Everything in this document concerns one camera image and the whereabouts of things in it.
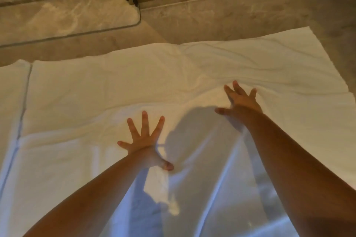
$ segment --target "white sheet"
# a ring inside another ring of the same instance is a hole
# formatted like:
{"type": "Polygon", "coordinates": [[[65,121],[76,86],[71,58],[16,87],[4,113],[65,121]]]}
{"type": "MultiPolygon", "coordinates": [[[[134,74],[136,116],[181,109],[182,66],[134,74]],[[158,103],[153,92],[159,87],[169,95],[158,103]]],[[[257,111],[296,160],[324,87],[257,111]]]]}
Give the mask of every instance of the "white sheet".
{"type": "Polygon", "coordinates": [[[256,39],[152,44],[36,61],[20,150],[0,202],[0,236],[23,235],[126,151],[126,119],[166,123],[175,164],[142,172],[102,236],[293,236],[246,128],[214,113],[223,84],[257,87],[265,113],[356,188],[355,100],[309,28],[256,39]]]}
{"type": "Polygon", "coordinates": [[[24,60],[0,67],[0,197],[17,147],[29,71],[24,60]]]}

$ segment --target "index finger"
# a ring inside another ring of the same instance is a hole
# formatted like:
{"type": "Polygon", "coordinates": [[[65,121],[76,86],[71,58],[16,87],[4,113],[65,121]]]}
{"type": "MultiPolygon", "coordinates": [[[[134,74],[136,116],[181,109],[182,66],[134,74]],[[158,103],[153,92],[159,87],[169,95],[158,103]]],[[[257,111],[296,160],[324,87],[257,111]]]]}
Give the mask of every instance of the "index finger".
{"type": "Polygon", "coordinates": [[[229,86],[224,85],[224,90],[226,94],[229,96],[229,98],[231,98],[232,100],[236,100],[238,98],[238,94],[235,91],[233,91],[229,86]]]}
{"type": "Polygon", "coordinates": [[[161,135],[162,129],[163,129],[163,125],[164,125],[164,116],[161,116],[161,118],[158,121],[158,124],[156,126],[156,128],[154,129],[154,131],[152,132],[152,139],[157,142],[158,137],[161,135]]]}

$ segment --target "person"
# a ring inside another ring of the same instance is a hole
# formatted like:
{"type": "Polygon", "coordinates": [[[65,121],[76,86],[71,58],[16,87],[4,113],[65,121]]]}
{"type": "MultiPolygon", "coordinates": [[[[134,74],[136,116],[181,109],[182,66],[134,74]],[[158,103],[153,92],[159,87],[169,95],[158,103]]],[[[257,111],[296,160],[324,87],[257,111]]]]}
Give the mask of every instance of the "person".
{"type": "MultiPolygon", "coordinates": [[[[230,109],[216,113],[231,116],[250,131],[264,167],[301,237],[356,236],[356,191],[305,151],[263,114],[256,102],[256,89],[249,95],[233,82],[224,90],[232,100],[230,109]]],[[[119,141],[128,155],[74,192],[24,236],[96,237],[118,207],[137,174],[144,168],[174,169],[155,149],[164,117],[149,133],[147,113],[142,112],[141,134],[127,120],[132,143],[119,141]]]]}

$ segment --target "person's right hand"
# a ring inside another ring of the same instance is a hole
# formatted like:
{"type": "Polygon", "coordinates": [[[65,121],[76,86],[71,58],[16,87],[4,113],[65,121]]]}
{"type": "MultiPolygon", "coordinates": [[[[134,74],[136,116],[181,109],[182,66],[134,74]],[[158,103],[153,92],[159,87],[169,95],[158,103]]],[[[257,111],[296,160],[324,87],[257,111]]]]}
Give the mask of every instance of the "person's right hand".
{"type": "Polygon", "coordinates": [[[235,91],[233,91],[227,85],[224,85],[224,90],[229,98],[232,100],[233,105],[230,109],[227,108],[216,108],[215,112],[220,115],[228,115],[237,118],[237,110],[239,107],[250,108],[254,111],[262,113],[262,109],[260,105],[256,102],[256,88],[251,90],[249,95],[246,94],[245,90],[242,89],[241,86],[238,85],[237,81],[233,81],[233,86],[235,91]]]}

